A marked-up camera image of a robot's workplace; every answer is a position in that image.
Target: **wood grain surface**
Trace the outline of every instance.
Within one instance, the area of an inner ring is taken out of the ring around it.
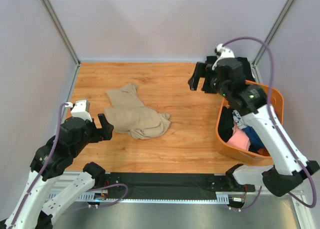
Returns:
[[[201,91],[203,80],[198,91],[189,90],[194,68],[194,63],[83,63],[72,102],[89,100],[97,127],[97,115],[111,106],[106,90],[127,83],[139,84],[138,96],[147,107],[170,113],[171,126],[165,135],[149,140],[114,132],[110,141],[88,144],[67,171],[82,171],[86,163],[95,162],[107,172],[225,173],[241,163],[215,151],[222,98]]]

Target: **gray floor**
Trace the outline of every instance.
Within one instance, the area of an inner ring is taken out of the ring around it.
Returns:
[[[248,195],[247,202],[254,195]],[[83,206],[76,202],[70,209]],[[225,205],[120,203],[62,215],[54,229],[299,229],[289,197],[262,195],[246,211]]]

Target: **pile of clothes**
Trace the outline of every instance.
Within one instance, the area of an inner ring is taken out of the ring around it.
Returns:
[[[245,151],[259,154],[258,150],[265,147],[255,130],[231,107],[222,108],[218,133],[228,145]]]

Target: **pink cloth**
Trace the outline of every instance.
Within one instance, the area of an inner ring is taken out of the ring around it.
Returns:
[[[236,124],[234,124],[234,127],[232,128],[232,130],[233,130],[233,135],[228,140],[227,144],[235,148],[240,148],[245,151],[249,151],[251,142],[247,134],[243,130],[241,130]]]

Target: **robotic arm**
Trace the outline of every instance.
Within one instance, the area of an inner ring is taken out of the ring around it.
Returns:
[[[301,165],[295,160],[288,146],[276,130],[268,114],[267,95],[256,84],[246,84],[243,64],[238,61],[231,49],[219,44],[215,49],[218,58],[214,64],[196,64],[194,73],[188,81],[190,89],[196,90],[199,78],[204,77],[202,91],[219,93],[226,98],[228,104],[239,111],[244,122],[251,126],[273,159],[273,166],[246,166],[238,164],[228,170],[239,185],[266,186],[275,196],[281,197],[300,185],[307,178]],[[300,162],[313,175],[319,170],[319,164],[308,160],[292,142],[281,123],[274,108],[271,113],[278,129],[282,132]]]
[[[72,117],[67,118],[61,124],[55,151],[47,167],[35,181],[48,159],[55,136],[36,151],[22,196],[10,217],[0,222],[0,229],[52,229],[58,217],[82,193],[91,188],[103,187],[106,171],[91,162],[84,167],[83,172],[69,186],[55,198],[46,202],[54,184],[87,144],[112,138],[114,127],[108,123],[102,113],[98,114],[101,128],[97,128],[89,114],[90,103],[88,101],[80,100],[73,105],[69,103],[69,105],[73,107]]]

